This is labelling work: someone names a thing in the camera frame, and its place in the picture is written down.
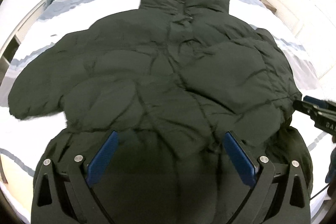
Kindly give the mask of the blue gloved hand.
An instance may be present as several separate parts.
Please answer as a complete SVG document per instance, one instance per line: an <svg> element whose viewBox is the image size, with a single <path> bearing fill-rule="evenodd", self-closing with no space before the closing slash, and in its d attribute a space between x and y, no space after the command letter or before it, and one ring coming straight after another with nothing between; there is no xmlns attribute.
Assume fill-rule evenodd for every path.
<svg viewBox="0 0 336 224"><path fill-rule="evenodd" d="M336 148L333 149L331 155L330 155L330 165L329 170L325 178L325 182L331 183L335 179L336 174Z"/></svg>

